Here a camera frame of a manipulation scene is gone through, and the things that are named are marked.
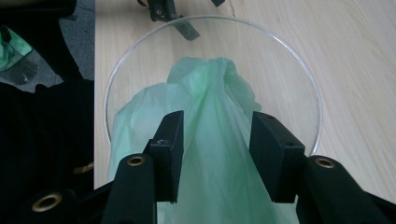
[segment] black plastic part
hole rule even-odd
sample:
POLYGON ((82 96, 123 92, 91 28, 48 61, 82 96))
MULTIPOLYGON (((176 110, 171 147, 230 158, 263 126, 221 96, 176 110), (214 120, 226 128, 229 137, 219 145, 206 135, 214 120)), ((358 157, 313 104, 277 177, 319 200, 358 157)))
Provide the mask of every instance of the black plastic part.
POLYGON ((177 202, 178 183, 183 160, 183 111, 163 117, 144 153, 154 160, 157 202, 177 202))
POLYGON ((276 118, 254 112, 249 151, 271 200, 293 203, 304 161, 304 145, 276 118))
POLYGON ((339 162, 312 156, 303 175, 323 223, 390 223, 339 162))
POLYGON ((396 223, 396 204, 388 202, 382 198, 376 197, 371 193, 367 193, 373 200, 375 205, 382 211, 382 213, 389 219, 391 223, 396 223))
POLYGON ((172 21, 177 19, 174 0, 148 0, 152 21, 172 21))
POLYGON ((120 161, 102 223, 157 223, 154 169, 149 155, 134 154, 120 161))
POLYGON ((225 0, 212 0, 213 4, 215 4, 216 7, 219 7, 221 4, 225 2, 225 0))
POLYGON ((78 224, 100 223, 112 184, 113 182, 107 183, 78 199, 75 212, 78 224))
POLYGON ((187 40, 192 41, 200 36, 198 31, 188 21, 175 23, 174 27, 187 40))

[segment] bowl rim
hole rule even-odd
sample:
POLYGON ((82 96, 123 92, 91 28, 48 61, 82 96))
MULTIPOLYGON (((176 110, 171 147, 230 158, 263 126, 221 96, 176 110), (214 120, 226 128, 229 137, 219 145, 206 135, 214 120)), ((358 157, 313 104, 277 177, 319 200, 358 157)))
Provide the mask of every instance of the bowl rim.
POLYGON ((107 143, 109 145, 109 148, 111 150, 111 137, 110 137, 110 130, 108 128, 108 120, 107 120, 107 101, 108 101, 108 97, 110 94, 110 89, 111 89, 111 85, 114 81, 114 78, 117 75, 117 72, 119 71, 121 65, 123 64, 123 62, 128 58, 128 56, 142 43, 144 42, 148 37, 155 35, 156 33, 160 32, 161 30, 169 27, 169 26, 173 26, 175 23, 178 22, 183 22, 183 21, 194 21, 194 20, 200 20, 200 19, 215 19, 215 20, 227 20, 227 21, 236 21, 236 22, 241 22, 247 26, 251 26, 253 28, 259 29, 260 31, 266 33, 267 35, 271 36, 273 39, 275 39, 277 42, 279 42, 280 44, 282 44, 299 62, 300 66, 304 69, 305 74, 309 77, 312 86, 315 90, 316 93, 316 98, 317 98, 317 107, 318 107, 318 132, 315 136, 315 144, 314 147, 312 148, 312 151, 310 152, 310 156, 311 155, 315 155, 317 153, 318 150, 318 143, 319 143, 319 139, 321 136, 321 132, 322 132, 322 124, 323 124, 323 111, 322 111, 322 102, 321 102, 321 98, 320 98, 320 90, 318 87, 318 83, 314 77, 314 75, 311 73, 308 65, 305 63, 305 61, 303 60, 303 58, 300 56, 299 53, 297 53, 297 51, 288 43, 286 42, 284 39, 282 39, 281 37, 279 37, 278 35, 276 35, 275 33, 273 33, 272 31, 269 31, 265 28, 263 28, 262 26, 260 26, 257 23, 254 23, 252 21, 248 21, 245 19, 241 19, 241 18, 235 18, 235 17, 230 17, 230 16, 221 16, 221 15, 198 15, 198 16, 189 16, 189 17, 183 17, 183 18, 179 18, 173 21, 169 21, 153 30, 151 30, 150 32, 146 33, 145 35, 143 35, 142 37, 140 37, 131 47, 129 47, 124 54, 122 55, 121 59, 117 62, 116 66, 113 69, 113 72, 111 73, 110 78, 108 79, 108 82, 106 84, 106 91, 105 91, 105 98, 104 98, 104 108, 103 108, 103 122, 105 124, 105 133, 106 133, 106 140, 107 143))

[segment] green plastic bag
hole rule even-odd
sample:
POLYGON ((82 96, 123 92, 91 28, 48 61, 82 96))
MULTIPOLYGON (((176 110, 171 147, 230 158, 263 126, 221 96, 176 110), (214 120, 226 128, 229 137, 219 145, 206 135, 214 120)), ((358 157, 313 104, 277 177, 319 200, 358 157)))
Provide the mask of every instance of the green plastic bag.
POLYGON ((248 83, 225 58, 183 58, 166 83, 145 88, 115 117, 108 181, 122 158, 141 153, 163 116, 184 110, 184 157, 176 204, 158 203, 158 223, 293 223, 293 205, 271 203, 248 141, 248 83))

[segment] green cloth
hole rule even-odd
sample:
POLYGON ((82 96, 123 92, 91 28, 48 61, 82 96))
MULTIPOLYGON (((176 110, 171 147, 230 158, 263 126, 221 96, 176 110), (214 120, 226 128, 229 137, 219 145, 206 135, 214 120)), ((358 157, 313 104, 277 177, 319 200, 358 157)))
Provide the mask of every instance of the green cloth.
POLYGON ((248 152, 248 83, 225 58, 183 58, 166 83, 145 88, 115 117, 108 180, 141 153, 164 115, 184 110, 184 157, 176 204, 158 203, 158 223, 293 223, 293 205, 271 203, 248 152))

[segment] screw hole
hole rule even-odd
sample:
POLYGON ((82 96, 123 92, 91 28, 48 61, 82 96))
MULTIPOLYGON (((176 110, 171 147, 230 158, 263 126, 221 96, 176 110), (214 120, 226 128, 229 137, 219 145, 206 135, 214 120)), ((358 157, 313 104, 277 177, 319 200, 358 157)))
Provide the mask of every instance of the screw hole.
POLYGON ((329 160, 324 159, 324 158, 317 158, 317 159, 315 160, 315 162, 316 162, 319 166, 324 167, 324 168, 332 169, 332 168, 334 168, 334 166, 335 166, 334 163, 333 163, 332 161, 329 161, 329 160))
POLYGON ((138 166, 138 165, 143 164, 144 162, 145 162, 145 159, 143 157, 139 157, 139 156, 132 157, 127 161, 128 165, 130 165, 130 166, 138 166))
POLYGON ((62 194, 51 193, 35 201, 35 203, 32 206, 32 210, 37 213, 48 211, 53 207, 55 207, 56 205, 58 205, 58 203, 60 203, 61 200, 62 200, 62 194))

